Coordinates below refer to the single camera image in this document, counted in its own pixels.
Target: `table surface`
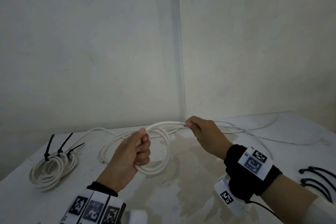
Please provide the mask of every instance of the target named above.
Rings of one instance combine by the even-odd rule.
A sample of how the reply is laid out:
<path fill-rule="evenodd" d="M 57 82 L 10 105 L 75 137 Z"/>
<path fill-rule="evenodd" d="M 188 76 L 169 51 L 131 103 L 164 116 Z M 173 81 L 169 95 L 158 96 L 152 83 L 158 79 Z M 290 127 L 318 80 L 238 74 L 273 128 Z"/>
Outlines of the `table surface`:
<path fill-rule="evenodd" d="M 274 124 L 254 130 L 260 137 L 287 140 L 310 145 L 295 145 L 263 140 L 274 157 L 274 164 L 285 175 L 299 182 L 303 177 L 323 180 L 313 174 L 299 174 L 300 168 L 316 166 L 336 173 L 336 134 L 324 130 L 317 124 L 293 112 L 264 114 L 221 119 L 244 128 L 256 128 L 268 124 L 277 117 Z M 121 134 L 136 130 L 119 128 L 111 131 Z M 74 133 L 69 147 L 81 136 Z M 68 134 L 56 135 L 49 152 L 54 152 Z M 229 134 L 228 139 L 236 144 L 262 146 L 245 133 Z M 0 223 L 59 223 L 74 197 L 94 181 L 105 165 L 98 159 L 98 151 L 113 138 L 104 131 L 90 133 L 82 139 L 85 147 L 80 149 L 78 166 L 59 185 L 48 192 L 39 192 L 32 187 L 28 174 L 33 163 L 44 155 L 46 145 L 16 168 L 0 182 Z M 214 184 L 225 174 L 225 165 L 216 157 L 205 152 L 189 129 L 181 129 L 170 135 L 171 157 L 166 169 L 155 176 L 145 177 L 137 173 L 130 184 L 119 193 L 126 204 L 126 211 L 145 209 L 148 223 L 280 223 L 265 209 L 251 205 L 241 218 L 234 217 L 214 193 Z M 117 145 L 108 152 L 112 156 Z M 162 138 L 153 138 L 151 165 L 159 163 L 166 154 Z M 253 200 L 265 204 L 259 197 Z"/>

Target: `hand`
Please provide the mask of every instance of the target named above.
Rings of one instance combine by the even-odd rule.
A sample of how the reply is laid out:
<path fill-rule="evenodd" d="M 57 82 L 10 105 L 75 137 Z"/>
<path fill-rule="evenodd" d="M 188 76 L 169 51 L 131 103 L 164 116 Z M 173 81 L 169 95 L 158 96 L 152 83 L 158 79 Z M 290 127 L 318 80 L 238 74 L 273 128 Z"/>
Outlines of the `hand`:
<path fill-rule="evenodd" d="M 192 116 L 186 120 L 184 126 L 192 130 L 204 150 L 222 160 L 226 158 L 226 152 L 233 143 L 223 135 L 212 120 Z"/>
<path fill-rule="evenodd" d="M 121 142 L 111 161 L 96 181 L 119 193 L 137 173 L 134 165 L 148 164 L 151 153 L 150 145 L 149 136 L 144 128 L 133 133 Z"/>

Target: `black wire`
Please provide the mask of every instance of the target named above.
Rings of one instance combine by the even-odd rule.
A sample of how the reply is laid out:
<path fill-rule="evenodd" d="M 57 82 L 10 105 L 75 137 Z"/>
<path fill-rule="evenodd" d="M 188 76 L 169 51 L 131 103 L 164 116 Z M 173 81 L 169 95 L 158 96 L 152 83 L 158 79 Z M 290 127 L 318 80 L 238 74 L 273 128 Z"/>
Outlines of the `black wire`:
<path fill-rule="evenodd" d="M 316 186 L 316 185 L 314 185 L 314 184 L 310 184 L 310 183 L 302 183 L 302 184 L 300 184 L 302 187 L 306 187 L 306 186 L 308 186 L 308 187 L 312 187 L 312 188 L 314 188 L 314 189 L 317 189 L 319 192 L 321 192 L 324 196 L 325 196 L 325 198 L 330 202 L 330 200 L 329 200 L 329 198 L 328 198 L 328 196 L 327 196 L 327 194 L 320 188 L 320 187 L 318 187 L 318 186 Z"/>
<path fill-rule="evenodd" d="M 260 205 L 261 207 L 265 208 L 267 211 L 269 211 L 271 214 L 273 214 L 275 217 L 277 217 L 281 221 L 281 219 L 274 212 L 272 212 L 270 209 L 268 209 L 267 207 L 263 206 L 262 204 L 259 204 L 258 202 L 251 201 L 251 200 L 246 200 L 245 203 L 247 203 L 247 204 L 254 203 L 256 205 Z"/>
<path fill-rule="evenodd" d="M 62 151 L 63 146 L 65 145 L 65 143 L 69 140 L 69 138 L 72 136 L 73 133 L 71 133 L 67 139 L 65 139 L 65 141 L 62 143 L 61 147 L 58 149 L 57 153 L 60 154 Z"/>
<path fill-rule="evenodd" d="M 309 166 L 308 169 L 309 169 L 309 170 L 318 170 L 318 171 L 325 172 L 325 173 L 327 173 L 328 175 L 331 175 L 332 177 L 334 177 L 334 178 L 336 179 L 336 175 L 335 175 L 335 174 L 333 174 L 332 172 L 330 172 L 330 171 L 328 171 L 328 170 L 325 170 L 325 169 L 323 169 L 323 168 Z"/>
<path fill-rule="evenodd" d="M 322 183 L 320 183 L 319 181 L 317 180 L 314 180 L 314 179 L 311 179 L 311 178 L 303 178 L 300 180 L 301 184 L 306 184 L 306 181 L 310 181 L 310 182 L 314 182 L 318 185 L 320 185 L 322 188 L 324 188 L 324 190 L 326 191 L 327 194 L 325 194 L 325 197 L 327 198 L 327 200 L 332 203 L 333 202 L 333 199 L 331 198 L 331 194 L 330 194 L 330 191 L 327 189 L 326 186 L 324 186 Z"/>
<path fill-rule="evenodd" d="M 312 172 L 312 173 L 320 176 L 321 178 L 323 178 L 334 189 L 334 191 L 336 191 L 336 187 L 324 175 L 320 174 L 319 172 L 317 172 L 317 171 L 315 171 L 313 169 L 305 169 L 305 168 L 300 169 L 299 173 L 303 174 L 305 171 Z"/>
<path fill-rule="evenodd" d="M 85 144 L 85 143 L 82 143 L 82 144 L 80 144 L 80 145 L 77 145 L 75 148 L 70 149 L 69 152 L 67 153 L 67 157 L 70 158 L 70 157 L 69 157 L 69 156 L 70 156 L 70 153 L 73 152 L 74 149 L 78 148 L 79 146 L 82 146 L 83 144 Z"/>
<path fill-rule="evenodd" d="M 45 150 L 45 154 L 44 154 L 44 159 L 45 159 L 45 161 L 49 161 L 49 159 L 48 159 L 48 157 L 50 156 L 50 154 L 49 154 L 49 148 L 50 148 L 50 145 L 51 145 L 51 141 L 52 141 L 53 138 L 54 138 L 54 135 L 55 135 L 55 134 L 53 134 L 53 135 L 51 136 L 51 138 L 49 139 L 49 143 L 48 143 L 47 149 Z"/>

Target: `wall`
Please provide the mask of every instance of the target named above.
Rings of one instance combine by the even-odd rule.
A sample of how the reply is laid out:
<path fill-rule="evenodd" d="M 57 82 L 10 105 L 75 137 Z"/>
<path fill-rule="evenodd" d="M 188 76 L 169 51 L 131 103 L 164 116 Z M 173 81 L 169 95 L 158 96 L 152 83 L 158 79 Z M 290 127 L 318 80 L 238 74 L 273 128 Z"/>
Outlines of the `wall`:
<path fill-rule="evenodd" d="M 180 0 L 187 116 L 296 110 L 336 131 L 335 0 Z"/>
<path fill-rule="evenodd" d="M 184 120 L 179 0 L 0 4 L 0 175 L 52 133 Z"/>

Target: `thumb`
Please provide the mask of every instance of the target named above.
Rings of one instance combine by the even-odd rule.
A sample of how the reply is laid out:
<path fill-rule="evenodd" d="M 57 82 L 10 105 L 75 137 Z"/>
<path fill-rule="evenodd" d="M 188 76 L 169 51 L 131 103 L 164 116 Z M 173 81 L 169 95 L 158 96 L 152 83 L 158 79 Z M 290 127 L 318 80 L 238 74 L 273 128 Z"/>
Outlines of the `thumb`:
<path fill-rule="evenodd" d="M 188 121 L 184 126 L 187 127 L 187 128 L 190 128 L 191 131 L 194 133 L 195 137 L 201 137 L 202 136 L 201 129 L 195 123 L 193 123 L 191 121 Z"/>
<path fill-rule="evenodd" d="M 138 142 L 141 140 L 141 138 L 146 134 L 146 129 L 140 128 L 139 131 L 134 132 L 130 137 L 128 138 L 130 145 L 136 147 L 138 145 Z"/>

